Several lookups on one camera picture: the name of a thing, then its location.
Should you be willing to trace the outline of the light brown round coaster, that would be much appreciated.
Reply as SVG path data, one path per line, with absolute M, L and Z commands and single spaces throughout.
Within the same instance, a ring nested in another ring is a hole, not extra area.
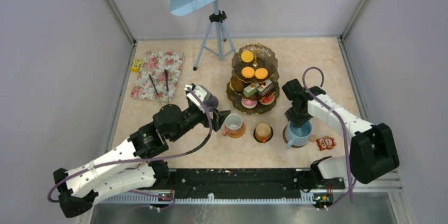
M 245 134 L 245 132 L 246 132 L 246 125 L 245 123 L 243 123 L 239 129 L 230 132 L 228 136 L 231 138 L 240 138 Z

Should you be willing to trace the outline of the round golden bun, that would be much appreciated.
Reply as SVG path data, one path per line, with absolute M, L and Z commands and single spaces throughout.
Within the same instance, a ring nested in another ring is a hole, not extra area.
M 230 86 L 235 92 L 241 92 L 244 89 L 244 83 L 238 77 L 230 79 Z

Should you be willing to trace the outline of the yellow round biscuit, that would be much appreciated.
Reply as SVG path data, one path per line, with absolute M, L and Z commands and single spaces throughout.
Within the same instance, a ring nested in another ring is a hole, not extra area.
M 250 78 L 254 77 L 254 73 L 255 73 L 255 69 L 252 67 L 244 67 L 241 70 L 241 75 L 246 79 L 250 79 Z
M 254 60 L 255 56 L 251 50 L 245 50 L 241 53 L 240 57 L 244 63 L 250 63 Z
M 263 80 L 268 77 L 268 70 L 266 68 L 258 68 L 255 70 L 254 76 L 258 80 Z

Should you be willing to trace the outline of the black metal tongs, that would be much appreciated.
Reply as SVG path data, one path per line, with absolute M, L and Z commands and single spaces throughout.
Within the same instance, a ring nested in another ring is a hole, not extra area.
M 154 92 L 156 94 L 156 97 L 159 101 L 160 104 L 162 104 L 162 101 L 160 99 L 161 95 L 157 90 L 156 84 L 154 83 L 153 77 L 152 75 L 149 73 L 148 74 L 149 79 L 151 81 L 151 84 L 153 86 Z M 164 69 L 164 77 L 165 77 L 165 85 L 163 85 L 161 88 L 161 90 L 163 91 L 163 93 L 166 94 L 166 102 L 170 102 L 170 93 L 169 93 L 169 72 L 167 69 Z

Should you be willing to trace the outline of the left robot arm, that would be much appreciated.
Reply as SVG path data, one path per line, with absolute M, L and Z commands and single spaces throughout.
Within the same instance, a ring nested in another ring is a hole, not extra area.
M 169 174 L 156 169 L 154 163 L 163 163 L 168 141 L 175 142 L 201 124 L 209 130 L 203 142 L 187 151 L 189 155 L 204 147 L 212 132 L 217 132 L 230 115 L 229 110 L 219 111 L 215 96 L 205 96 L 188 90 L 188 107 L 164 105 L 153 115 L 152 122 L 140 127 L 118 146 L 104 155 L 76 169 L 60 168 L 53 172 L 55 200 L 67 218 L 90 210 L 102 200 L 125 191 L 152 186 L 162 189 L 169 183 Z

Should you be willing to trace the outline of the orange sprinkled donut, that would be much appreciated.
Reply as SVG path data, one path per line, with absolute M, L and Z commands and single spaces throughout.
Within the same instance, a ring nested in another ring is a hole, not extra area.
M 275 94 L 272 94 L 272 95 L 270 95 L 270 96 L 268 96 L 268 97 L 263 98 L 263 99 L 260 100 L 259 102 L 260 102 L 262 105 L 267 106 L 267 105 L 272 104 L 272 103 L 274 102 L 274 100 L 275 100 Z

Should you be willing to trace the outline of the pink patterned mug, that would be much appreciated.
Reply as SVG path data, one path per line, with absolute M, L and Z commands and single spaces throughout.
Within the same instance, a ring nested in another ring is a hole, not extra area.
M 237 114 L 230 114 L 225 120 L 222 135 L 228 136 L 230 132 L 239 129 L 243 123 L 244 122 L 241 116 Z

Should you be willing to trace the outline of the green layered cake slice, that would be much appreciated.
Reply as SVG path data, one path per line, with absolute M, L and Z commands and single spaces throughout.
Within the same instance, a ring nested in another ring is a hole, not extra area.
M 243 89 L 243 95 L 247 98 L 251 97 L 252 95 L 257 93 L 259 86 L 260 85 L 258 83 L 249 84 Z

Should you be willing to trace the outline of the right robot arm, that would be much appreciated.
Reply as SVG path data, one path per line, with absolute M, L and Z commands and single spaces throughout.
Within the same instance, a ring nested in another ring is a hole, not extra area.
M 317 118 L 342 136 L 348 152 L 345 156 L 326 157 L 314 162 L 310 182 L 324 188 L 333 178 L 352 175 L 368 184 L 400 165 L 391 128 L 363 120 L 334 102 L 318 86 L 306 89 L 297 79 L 288 81 L 282 90 L 292 106 L 285 112 L 288 120 L 283 133 L 287 147 L 304 146 L 311 137 L 311 118 Z

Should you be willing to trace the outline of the pink frosted donut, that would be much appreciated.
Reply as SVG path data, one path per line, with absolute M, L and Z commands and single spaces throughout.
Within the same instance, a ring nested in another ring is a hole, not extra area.
M 257 106 L 257 104 L 258 104 L 257 101 L 253 101 L 253 100 L 245 99 L 245 98 L 241 99 L 241 105 L 247 109 L 253 109 Z

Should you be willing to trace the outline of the brown white layered cake slice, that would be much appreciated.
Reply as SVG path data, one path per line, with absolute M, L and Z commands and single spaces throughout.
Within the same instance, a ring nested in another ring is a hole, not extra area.
M 269 91 L 274 88 L 274 84 L 271 80 L 266 80 L 260 83 L 257 91 L 260 96 L 265 96 Z

